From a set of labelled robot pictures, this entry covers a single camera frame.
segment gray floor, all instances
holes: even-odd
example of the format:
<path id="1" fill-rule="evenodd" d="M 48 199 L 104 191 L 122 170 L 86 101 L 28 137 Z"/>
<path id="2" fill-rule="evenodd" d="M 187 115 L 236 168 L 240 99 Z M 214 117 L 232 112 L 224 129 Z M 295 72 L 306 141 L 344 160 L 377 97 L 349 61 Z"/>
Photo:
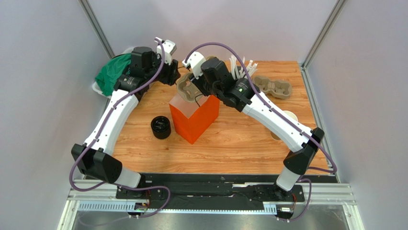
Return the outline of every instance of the gray floor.
<path id="1" fill-rule="evenodd" d="M 77 217 L 87 224 L 109 222 L 126 216 L 118 212 L 79 212 Z M 108 226 L 85 227 L 76 221 L 73 230 L 348 230 L 342 206 L 310 206 L 305 215 L 294 222 L 283 223 L 266 215 L 174 214 L 163 213 L 146 219 L 124 219 Z"/>

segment black base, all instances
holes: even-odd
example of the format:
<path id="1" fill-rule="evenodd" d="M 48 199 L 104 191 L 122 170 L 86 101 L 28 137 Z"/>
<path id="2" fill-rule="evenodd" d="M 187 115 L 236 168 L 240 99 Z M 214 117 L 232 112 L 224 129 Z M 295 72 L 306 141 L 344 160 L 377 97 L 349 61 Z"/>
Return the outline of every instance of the black base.
<path id="1" fill-rule="evenodd" d="M 312 130 L 312 138 L 318 143 L 324 137 L 324 131 L 317 127 Z M 296 152 L 290 151 L 283 161 L 283 164 L 291 172 L 298 175 L 304 175 L 309 168 L 310 163 L 315 157 L 318 147 L 309 140 L 307 143 L 302 144 L 302 149 Z"/>
<path id="2" fill-rule="evenodd" d="M 278 211 L 278 214 L 276 214 L 275 216 L 281 219 L 290 219 L 293 216 L 293 212 L 279 212 Z"/>
<path id="3" fill-rule="evenodd" d="M 164 185 L 171 191 L 168 209 L 205 209 L 205 210 L 264 210 L 264 201 L 293 202 L 292 193 L 298 202 L 305 197 L 300 185 L 295 185 L 288 196 L 276 196 L 273 185 L 249 185 L 233 188 L 232 183 L 212 182 L 152 182 L 146 186 Z M 167 199 L 167 191 L 150 191 L 151 208 L 161 207 Z M 125 189 L 117 191 L 118 199 L 148 199 L 147 194 Z"/>
<path id="4" fill-rule="evenodd" d="M 245 182 L 274 183 L 279 174 L 198 174 L 198 173 L 143 173 L 147 181 L 160 182 L 215 182 L 243 184 Z M 304 175 L 312 183 L 338 183 L 332 175 Z"/>

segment metal frame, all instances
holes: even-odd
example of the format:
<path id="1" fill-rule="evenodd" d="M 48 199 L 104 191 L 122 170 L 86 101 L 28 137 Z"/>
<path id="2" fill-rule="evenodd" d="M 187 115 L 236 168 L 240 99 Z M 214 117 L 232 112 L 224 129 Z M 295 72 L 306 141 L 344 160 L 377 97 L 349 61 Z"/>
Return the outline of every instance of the metal frame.
<path id="1" fill-rule="evenodd" d="M 98 180 L 75 180 L 78 187 L 90 187 L 99 183 Z M 246 187 L 249 185 L 273 184 L 247 182 L 231 184 L 232 187 Z M 305 196 L 308 196 L 309 184 L 302 185 Z M 59 230 L 70 230 L 75 223 L 78 211 L 117 211 L 127 212 L 135 203 L 147 202 L 145 199 L 116 199 L 117 186 L 104 184 L 92 191 L 78 192 L 71 189 L 64 208 L 63 215 L 58 226 Z M 287 205 L 288 202 L 264 202 L 264 210 L 255 211 L 227 211 L 227 210 L 186 210 L 186 209 L 164 209 L 161 213 L 201 213 L 201 214 L 246 214 L 246 215 L 273 215 L 276 213 L 276 205 Z M 337 183 L 313 183 L 310 205 L 341 205 L 347 216 L 350 229 L 363 229 L 359 218 L 356 202 L 349 184 Z"/>
<path id="2" fill-rule="evenodd" d="M 78 0 L 78 2 L 81 4 L 86 16 L 89 19 L 89 22 L 91 23 L 93 29 L 95 30 L 97 37 L 101 41 L 101 44 L 103 48 L 105 49 L 106 54 L 108 55 L 109 58 L 113 58 L 115 54 L 112 50 L 112 47 L 109 44 L 108 39 L 106 38 L 105 34 L 103 33 L 101 25 L 99 25 L 99 22 L 96 19 L 95 13 L 93 12 L 92 7 L 89 4 L 88 0 Z"/>
<path id="3" fill-rule="evenodd" d="M 337 17 L 339 16 L 341 10 L 344 7 L 344 4 L 347 0 L 337 0 L 336 4 L 333 7 L 329 17 L 327 18 L 322 30 L 320 31 L 319 35 L 316 38 L 315 43 L 313 44 L 312 48 L 310 49 L 309 53 L 306 56 L 305 61 L 302 64 L 303 68 L 307 68 L 311 63 L 313 57 L 317 53 L 320 45 L 322 44 L 323 40 L 325 39 L 326 35 L 328 34 L 329 30 L 333 26 L 334 22 L 336 21 Z"/>
<path id="4" fill-rule="evenodd" d="M 301 70 L 303 82 L 305 83 L 306 93 L 307 93 L 307 96 L 308 96 L 309 101 L 310 101 L 310 107 L 312 108 L 312 113 L 313 113 L 313 117 L 315 118 L 316 125 L 318 127 L 321 127 L 324 130 L 325 125 L 323 123 L 323 119 L 322 119 L 320 110 L 319 110 L 318 105 L 317 105 L 317 100 L 316 100 L 316 97 L 315 97 L 315 93 L 313 91 L 313 87 L 312 87 L 312 85 L 310 83 L 309 75 L 307 74 L 307 70 L 304 67 L 301 67 L 301 66 L 299 66 L 299 67 L 300 67 L 300 70 Z M 327 134 L 325 134 L 325 135 L 326 135 L 326 138 L 323 138 L 322 146 L 325 148 L 327 153 L 330 154 L 330 156 L 332 156 L 332 154 L 331 154 L 331 145 L 330 145 L 330 142 L 329 142 L 329 138 L 328 138 Z M 333 166 L 331 165 L 331 163 L 329 161 L 327 161 L 327 165 L 329 166 L 329 168 L 333 169 Z M 336 174 L 336 178 L 337 178 L 337 181 L 341 182 L 341 180 L 340 180 L 340 178 L 338 177 L 337 174 Z"/>

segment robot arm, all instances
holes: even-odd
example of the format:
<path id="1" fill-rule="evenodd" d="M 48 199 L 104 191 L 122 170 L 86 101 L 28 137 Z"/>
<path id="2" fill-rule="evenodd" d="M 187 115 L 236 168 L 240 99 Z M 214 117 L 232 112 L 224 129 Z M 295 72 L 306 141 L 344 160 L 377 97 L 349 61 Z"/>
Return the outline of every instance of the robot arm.
<path id="1" fill-rule="evenodd" d="M 293 120 L 256 88 L 260 96 L 272 106 L 274 111 L 272 108 L 266 107 L 250 87 L 248 79 L 244 77 L 235 80 L 225 63 L 217 58 L 205 60 L 203 55 L 193 52 L 189 59 L 182 63 L 186 68 L 192 69 L 193 76 L 191 76 L 190 81 L 203 95 L 214 95 L 226 106 L 255 118 L 289 147 L 290 152 L 283 161 L 285 167 L 279 175 L 276 185 L 278 186 L 277 189 L 283 193 L 290 191 L 299 177 L 305 174 L 318 148 L 276 113 L 284 116 L 319 143 L 324 136 L 323 130 L 320 128 L 311 130 Z"/>
<path id="2" fill-rule="evenodd" d="M 164 47 L 163 57 L 161 55 L 158 56 L 162 54 L 161 46 L 157 47 L 157 53 L 153 52 L 149 47 L 134 48 L 131 53 L 131 63 L 117 80 L 112 98 L 99 123 L 92 134 L 85 140 L 84 144 L 75 144 L 73 146 L 71 154 L 76 160 L 87 145 L 95 139 L 105 118 L 111 113 L 110 119 L 104 125 L 99 138 L 78 164 L 79 171 L 82 174 L 110 184 L 115 183 L 132 188 L 137 187 L 139 184 L 141 175 L 123 167 L 120 161 L 112 157 L 112 154 L 123 125 L 150 86 L 125 98 L 117 105 L 116 109 L 111 111 L 111 108 L 123 96 L 147 83 L 157 72 L 162 58 L 164 58 L 164 66 L 156 80 L 164 84 L 173 85 L 180 78 L 180 73 L 177 70 L 178 61 L 173 60 L 171 57 L 177 49 L 175 43 L 170 40 L 163 41 L 162 43 Z"/>

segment orange box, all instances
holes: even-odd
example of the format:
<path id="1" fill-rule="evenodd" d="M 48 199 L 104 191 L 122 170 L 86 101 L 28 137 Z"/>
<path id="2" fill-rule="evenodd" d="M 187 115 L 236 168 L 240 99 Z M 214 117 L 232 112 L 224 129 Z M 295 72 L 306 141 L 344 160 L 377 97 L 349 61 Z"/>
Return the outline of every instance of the orange box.
<path id="1" fill-rule="evenodd" d="M 169 102 L 176 132 L 190 144 L 194 144 L 219 114 L 220 100 L 212 95 L 200 98 L 198 104 L 186 102 L 178 93 Z"/>

